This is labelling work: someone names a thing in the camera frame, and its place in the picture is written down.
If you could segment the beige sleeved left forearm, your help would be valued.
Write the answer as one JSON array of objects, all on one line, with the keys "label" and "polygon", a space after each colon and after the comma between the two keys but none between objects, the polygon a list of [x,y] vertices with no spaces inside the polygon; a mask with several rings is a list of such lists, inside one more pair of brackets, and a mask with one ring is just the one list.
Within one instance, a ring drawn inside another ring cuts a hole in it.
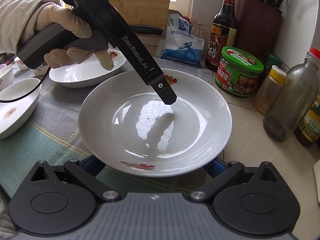
[{"label": "beige sleeved left forearm", "polygon": [[35,34],[40,11],[58,0],[1,0],[1,53],[17,53],[19,43]]}]

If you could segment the gloved left hand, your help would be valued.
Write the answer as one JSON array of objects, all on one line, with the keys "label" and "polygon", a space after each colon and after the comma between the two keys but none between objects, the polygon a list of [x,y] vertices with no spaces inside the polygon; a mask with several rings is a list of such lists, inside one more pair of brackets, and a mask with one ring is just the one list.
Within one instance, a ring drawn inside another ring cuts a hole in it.
[{"label": "gloved left hand", "polygon": [[[47,5],[40,11],[35,23],[35,31],[42,31],[52,23],[61,25],[78,38],[89,38],[92,35],[91,28],[85,21],[76,16],[70,9],[57,4]],[[88,51],[75,47],[71,47],[68,50],[54,49],[44,56],[44,60],[52,68],[60,68],[76,63],[80,64],[93,54],[104,69],[112,70],[114,68],[113,60],[105,50]]]}]

